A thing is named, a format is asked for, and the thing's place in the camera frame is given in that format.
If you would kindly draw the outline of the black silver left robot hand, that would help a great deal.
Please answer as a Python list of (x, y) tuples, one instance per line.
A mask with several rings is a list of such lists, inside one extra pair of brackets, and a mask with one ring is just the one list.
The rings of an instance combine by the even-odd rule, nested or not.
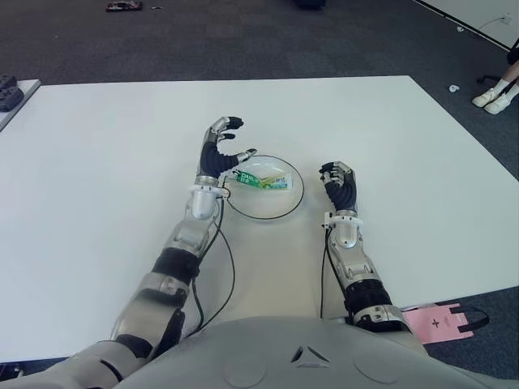
[(236, 137), (235, 134), (229, 133), (229, 130), (238, 130), (243, 124), (241, 118), (222, 117), (206, 130), (199, 156), (195, 184), (217, 186), (218, 180), (224, 172), (249, 160), (257, 153), (254, 148), (234, 155), (226, 155), (219, 151), (219, 142)]

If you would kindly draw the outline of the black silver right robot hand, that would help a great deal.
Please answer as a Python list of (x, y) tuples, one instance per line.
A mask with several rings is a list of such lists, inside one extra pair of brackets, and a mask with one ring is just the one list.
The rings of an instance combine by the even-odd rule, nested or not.
[(357, 186), (354, 171), (341, 161), (321, 166), (320, 180), (336, 211), (357, 211)]

